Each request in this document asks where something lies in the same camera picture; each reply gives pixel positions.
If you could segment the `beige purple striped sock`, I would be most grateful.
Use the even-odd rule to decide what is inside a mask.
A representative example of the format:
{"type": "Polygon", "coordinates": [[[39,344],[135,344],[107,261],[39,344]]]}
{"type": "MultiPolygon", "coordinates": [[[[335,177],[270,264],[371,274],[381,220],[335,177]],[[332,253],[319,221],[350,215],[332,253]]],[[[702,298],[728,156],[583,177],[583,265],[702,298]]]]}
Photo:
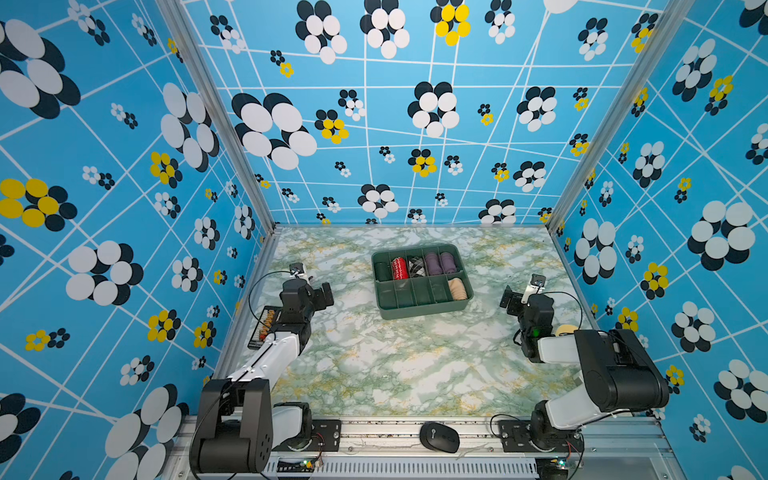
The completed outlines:
{"type": "Polygon", "coordinates": [[[450,279],[448,281],[448,286],[453,301],[464,301],[468,299],[467,290],[461,278],[450,279]]]}

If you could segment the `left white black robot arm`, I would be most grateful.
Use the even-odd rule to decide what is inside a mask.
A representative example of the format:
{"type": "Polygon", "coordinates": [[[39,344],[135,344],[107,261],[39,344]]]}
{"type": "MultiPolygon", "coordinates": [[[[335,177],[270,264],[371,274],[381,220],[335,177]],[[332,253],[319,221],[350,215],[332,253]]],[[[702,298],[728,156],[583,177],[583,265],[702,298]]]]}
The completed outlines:
{"type": "Polygon", "coordinates": [[[204,474],[262,474],[274,447],[312,439],[309,405],[275,404],[271,393],[304,352],[314,314],[334,305],[333,291],[327,282],[315,288],[303,278],[292,278],[283,283],[280,300],[282,306],[253,356],[202,390],[189,448],[195,479],[204,474]]]}

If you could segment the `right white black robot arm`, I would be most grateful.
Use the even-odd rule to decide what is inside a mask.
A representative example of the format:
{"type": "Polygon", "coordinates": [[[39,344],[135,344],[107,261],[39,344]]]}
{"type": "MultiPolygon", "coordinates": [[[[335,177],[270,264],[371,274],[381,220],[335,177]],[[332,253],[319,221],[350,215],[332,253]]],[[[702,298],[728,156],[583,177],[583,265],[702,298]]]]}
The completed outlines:
{"type": "Polygon", "coordinates": [[[554,300],[541,287],[530,284],[522,293],[505,288],[500,307],[518,320],[513,341],[533,363],[579,367],[582,383],[534,407],[529,423],[533,440],[543,444],[608,416],[668,404],[666,379],[633,331],[578,328],[556,335],[554,300]]]}

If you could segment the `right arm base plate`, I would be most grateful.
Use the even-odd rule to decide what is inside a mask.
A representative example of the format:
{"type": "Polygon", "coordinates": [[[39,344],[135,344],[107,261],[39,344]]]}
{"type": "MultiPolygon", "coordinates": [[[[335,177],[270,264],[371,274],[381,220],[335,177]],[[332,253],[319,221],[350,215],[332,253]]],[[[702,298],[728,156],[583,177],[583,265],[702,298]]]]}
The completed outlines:
{"type": "Polygon", "coordinates": [[[533,440],[530,422],[505,418],[496,422],[494,432],[501,441],[505,453],[579,453],[584,450],[583,436],[576,431],[555,433],[538,442],[533,440]]]}

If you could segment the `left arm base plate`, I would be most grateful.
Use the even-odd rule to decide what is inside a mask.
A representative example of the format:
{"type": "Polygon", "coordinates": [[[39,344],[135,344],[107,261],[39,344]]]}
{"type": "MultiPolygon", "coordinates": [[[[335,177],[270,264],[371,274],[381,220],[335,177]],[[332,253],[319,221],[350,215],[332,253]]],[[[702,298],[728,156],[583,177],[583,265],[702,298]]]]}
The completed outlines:
{"type": "Polygon", "coordinates": [[[342,433],[339,419],[312,421],[310,436],[305,440],[289,439],[274,448],[277,452],[338,452],[342,433]]]}

